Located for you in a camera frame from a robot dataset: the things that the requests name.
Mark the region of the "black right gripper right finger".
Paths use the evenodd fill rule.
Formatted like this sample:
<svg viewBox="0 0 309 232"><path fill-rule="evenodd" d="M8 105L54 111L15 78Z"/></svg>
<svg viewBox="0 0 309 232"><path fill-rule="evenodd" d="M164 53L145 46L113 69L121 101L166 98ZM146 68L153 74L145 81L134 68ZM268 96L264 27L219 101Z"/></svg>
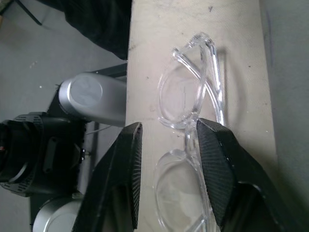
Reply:
<svg viewBox="0 0 309 232"><path fill-rule="evenodd" d="M203 176L221 232L309 232L309 216L298 217L263 167L227 127L197 120Z"/></svg>

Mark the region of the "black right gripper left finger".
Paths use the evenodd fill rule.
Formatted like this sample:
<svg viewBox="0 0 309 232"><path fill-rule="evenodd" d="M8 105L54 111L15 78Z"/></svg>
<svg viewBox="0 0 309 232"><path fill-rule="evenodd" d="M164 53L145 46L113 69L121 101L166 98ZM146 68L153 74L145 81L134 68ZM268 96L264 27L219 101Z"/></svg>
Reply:
<svg viewBox="0 0 309 232"><path fill-rule="evenodd" d="M138 227L142 124L125 126L96 165L73 232L134 232Z"/></svg>

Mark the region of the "clear plastic glasses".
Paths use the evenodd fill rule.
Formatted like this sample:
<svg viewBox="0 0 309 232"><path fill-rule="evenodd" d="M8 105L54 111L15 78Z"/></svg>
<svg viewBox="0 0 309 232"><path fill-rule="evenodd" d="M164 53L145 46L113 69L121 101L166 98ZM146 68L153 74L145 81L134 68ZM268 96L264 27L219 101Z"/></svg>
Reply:
<svg viewBox="0 0 309 232"><path fill-rule="evenodd" d="M201 32L174 48L160 77L160 123L183 135L184 148L164 154L154 172L156 214L166 232L217 232L203 177L197 119L209 96L215 121L224 124L222 79L212 39Z"/></svg>

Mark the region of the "silver round robot joint cover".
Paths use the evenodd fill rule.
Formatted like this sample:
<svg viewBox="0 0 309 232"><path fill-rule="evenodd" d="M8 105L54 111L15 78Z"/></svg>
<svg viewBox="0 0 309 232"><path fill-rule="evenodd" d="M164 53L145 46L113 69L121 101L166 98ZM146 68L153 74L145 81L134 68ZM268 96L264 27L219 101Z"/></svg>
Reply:
<svg viewBox="0 0 309 232"><path fill-rule="evenodd" d="M32 232L72 232L83 194L34 194L30 197Z"/></svg>

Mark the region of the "silver robot body housing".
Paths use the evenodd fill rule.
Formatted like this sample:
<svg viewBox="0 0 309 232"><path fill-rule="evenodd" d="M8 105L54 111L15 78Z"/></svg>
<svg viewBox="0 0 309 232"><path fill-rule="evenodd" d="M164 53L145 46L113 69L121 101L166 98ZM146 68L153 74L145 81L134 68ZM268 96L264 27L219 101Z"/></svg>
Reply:
<svg viewBox="0 0 309 232"><path fill-rule="evenodd" d="M85 121L123 127L126 120L126 82L84 72L64 81L58 97L64 111Z"/></svg>

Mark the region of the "black cloth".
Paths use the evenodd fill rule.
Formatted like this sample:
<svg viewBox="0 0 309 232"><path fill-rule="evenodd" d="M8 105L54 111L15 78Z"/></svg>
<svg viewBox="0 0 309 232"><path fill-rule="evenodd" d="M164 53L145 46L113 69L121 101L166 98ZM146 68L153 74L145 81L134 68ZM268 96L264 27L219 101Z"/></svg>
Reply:
<svg viewBox="0 0 309 232"><path fill-rule="evenodd" d="M99 47L127 60L132 0L37 0Z"/></svg>

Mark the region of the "black metal frame bar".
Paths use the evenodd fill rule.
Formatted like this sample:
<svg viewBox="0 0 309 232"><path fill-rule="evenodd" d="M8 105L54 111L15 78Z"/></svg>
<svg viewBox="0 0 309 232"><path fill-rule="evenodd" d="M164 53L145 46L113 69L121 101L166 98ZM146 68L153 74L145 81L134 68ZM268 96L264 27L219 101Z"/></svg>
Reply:
<svg viewBox="0 0 309 232"><path fill-rule="evenodd" d="M92 73L109 76L112 78L124 77L127 74L127 63L92 71Z"/></svg>

